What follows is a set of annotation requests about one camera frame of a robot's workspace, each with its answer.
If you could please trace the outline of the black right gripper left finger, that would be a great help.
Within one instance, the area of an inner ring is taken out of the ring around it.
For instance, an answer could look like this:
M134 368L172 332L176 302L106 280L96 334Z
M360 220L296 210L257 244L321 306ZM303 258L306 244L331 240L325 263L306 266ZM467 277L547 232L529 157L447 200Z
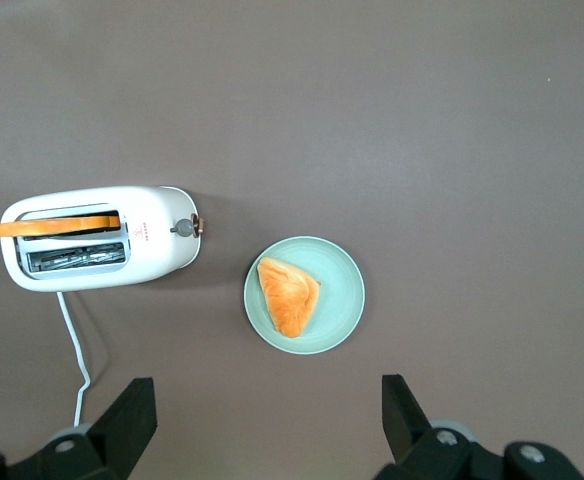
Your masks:
M7 468L9 479L127 479L157 428L154 382L136 378L87 430Z

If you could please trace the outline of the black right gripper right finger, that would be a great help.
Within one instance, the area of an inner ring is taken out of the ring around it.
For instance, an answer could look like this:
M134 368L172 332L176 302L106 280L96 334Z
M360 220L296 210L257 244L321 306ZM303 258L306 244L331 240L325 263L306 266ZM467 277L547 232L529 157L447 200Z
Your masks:
M382 426L394 461L378 479L503 479L503 459L456 426L435 426L399 374L381 381Z

